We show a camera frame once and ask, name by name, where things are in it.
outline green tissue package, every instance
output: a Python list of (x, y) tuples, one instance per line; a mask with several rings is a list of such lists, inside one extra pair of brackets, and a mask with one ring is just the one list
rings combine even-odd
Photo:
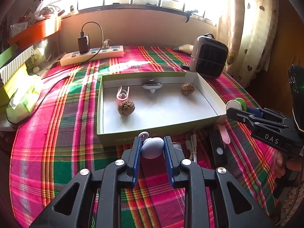
[(6, 108), (7, 118), (12, 123), (18, 123), (32, 113), (43, 88), (38, 75), (25, 76), (22, 82)]

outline green round object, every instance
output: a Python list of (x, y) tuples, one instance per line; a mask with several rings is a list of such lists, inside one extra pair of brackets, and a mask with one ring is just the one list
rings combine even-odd
[(238, 102), (241, 104), (241, 107), (242, 107), (242, 110), (243, 110), (243, 111), (246, 111), (246, 110), (247, 110), (247, 105), (246, 105), (245, 100), (243, 100), (243, 99), (240, 98), (240, 97), (237, 97), (235, 100), (238, 101)]

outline striped tablecloth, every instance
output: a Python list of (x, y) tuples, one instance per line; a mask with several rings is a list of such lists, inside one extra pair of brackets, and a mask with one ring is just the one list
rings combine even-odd
[[(97, 99), (100, 76), (106, 74), (184, 71), (190, 57), (170, 48), (125, 47), (122, 58), (91, 61), (61, 72), (45, 80), (41, 97), (58, 80), (34, 116), (17, 131), (11, 156), (10, 192), (13, 212), (28, 227), (56, 194), (81, 169), (98, 170), (120, 158), (132, 145), (103, 148), (96, 136)], [(49, 75), (62, 70), (59, 65)], [(243, 98), (248, 106), (258, 107), (252, 97), (227, 74), (208, 80), (224, 102)], [(272, 196), (274, 149), (250, 137), (243, 124), (226, 121), (231, 137), (226, 147), (227, 169), (270, 213), (276, 202)], [(210, 168), (202, 131), (198, 134), (198, 163)], [(173, 136), (182, 144), (186, 157), (184, 135)], [(210, 223), (214, 227), (212, 208)], [(123, 227), (183, 227), (184, 190), (174, 190), (168, 183), (162, 157), (142, 159), (139, 181), (133, 190), (122, 191)]]

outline white power strip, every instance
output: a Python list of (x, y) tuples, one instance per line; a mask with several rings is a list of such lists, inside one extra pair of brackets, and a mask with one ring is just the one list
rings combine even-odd
[(87, 61), (92, 56), (94, 56), (91, 60), (98, 60), (98, 59), (107, 59), (107, 58), (115, 58), (115, 57), (123, 57), (124, 47), (122, 45), (120, 46), (111, 46), (107, 50), (100, 50), (100, 52), (94, 56), (98, 51), (99, 48), (90, 49), (88, 53), (80, 54), (79, 51), (72, 52), (65, 54), (61, 60), (60, 64), (61, 66), (66, 66), (73, 63), (81, 63), (84, 61)]

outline triangular cutout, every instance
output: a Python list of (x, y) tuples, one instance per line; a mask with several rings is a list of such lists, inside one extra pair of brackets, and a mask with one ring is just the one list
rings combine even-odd
[(233, 185), (232, 182), (227, 182), (227, 187), (232, 200), (234, 212), (236, 214), (241, 214), (252, 209), (251, 204), (246, 200), (246, 198), (241, 194), (241, 192), (238, 191), (238, 189)]
[(80, 184), (74, 183), (73, 186), (62, 196), (58, 203), (54, 206), (54, 211), (62, 213), (64, 215), (70, 215), (72, 213), (73, 205), (77, 196), (77, 192)]

